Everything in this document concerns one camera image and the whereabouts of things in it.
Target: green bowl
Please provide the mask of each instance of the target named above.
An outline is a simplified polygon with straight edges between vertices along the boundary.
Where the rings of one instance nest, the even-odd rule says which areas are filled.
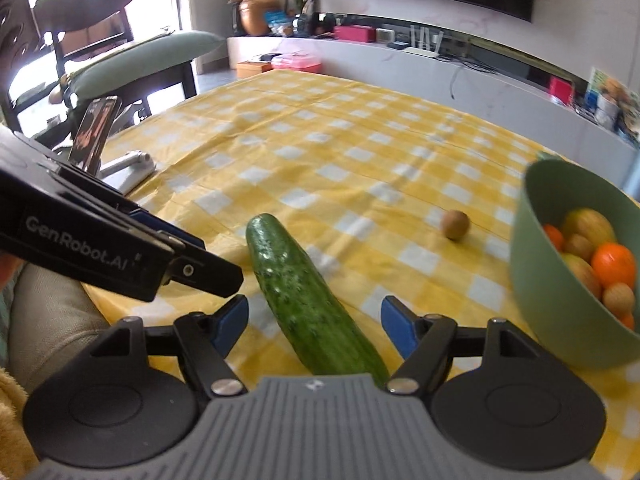
[[[564,160],[540,160],[523,180],[511,233],[511,285],[543,346],[571,366],[609,368],[640,358],[640,335],[578,281],[542,229],[543,224],[560,227],[568,212],[582,207],[602,213],[618,242],[640,262],[640,208],[591,171]],[[638,314],[636,297],[636,326]]]

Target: chair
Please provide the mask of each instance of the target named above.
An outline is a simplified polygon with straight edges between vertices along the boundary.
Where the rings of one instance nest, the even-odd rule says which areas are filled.
[[[7,126],[21,131],[18,114],[45,98],[56,83],[25,92],[15,101],[9,88],[18,71],[50,52],[41,40],[29,0],[0,0],[0,108]]]
[[[124,7],[131,0],[37,0],[34,15],[41,33],[52,34],[58,74],[65,72],[66,63],[87,53],[127,41],[131,47],[101,54],[71,75],[68,92],[78,96],[78,106],[92,99],[117,95],[127,106],[158,90],[181,84],[186,98],[196,95],[191,61],[222,46],[222,38],[209,32],[189,31],[160,35],[137,44]],[[118,13],[123,32],[89,46],[65,54],[60,32],[83,30]]]

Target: yellow checkered tablecloth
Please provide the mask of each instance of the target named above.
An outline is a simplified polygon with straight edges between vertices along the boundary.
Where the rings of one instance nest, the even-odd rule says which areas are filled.
[[[244,228],[277,216],[308,251],[388,368],[401,359],[380,327],[387,294],[417,314],[463,326],[507,317],[526,329],[508,276],[510,225],[522,173],[540,146],[476,117],[361,83],[288,71],[190,99],[112,139],[104,160],[144,150],[159,171],[132,199],[242,266],[250,325],[228,358],[253,388],[271,374],[307,374],[252,272]],[[473,222],[459,244],[442,237],[447,209]],[[168,324],[224,300],[171,283],[152,303],[94,287],[109,322]],[[175,372],[173,362],[155,364]],[[478,358],[456,359],[454,373]],[[640,470],[640,364],[581,372],[607,406],[593,463],[612,479]]]

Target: green cucumber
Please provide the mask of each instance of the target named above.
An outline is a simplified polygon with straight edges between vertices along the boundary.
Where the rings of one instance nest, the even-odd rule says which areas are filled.
[[[313,375],[369,373],[383,386],[380,354],[278,219],[252,218],[246,241],[260,289],[302,364]]]

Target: smartphone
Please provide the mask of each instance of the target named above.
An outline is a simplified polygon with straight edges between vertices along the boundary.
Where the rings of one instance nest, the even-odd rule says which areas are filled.
[[[69,154],[69,163],[95,176],[100,170],[100,156],[122,100],[116,96],[95,99],[82,118]]]

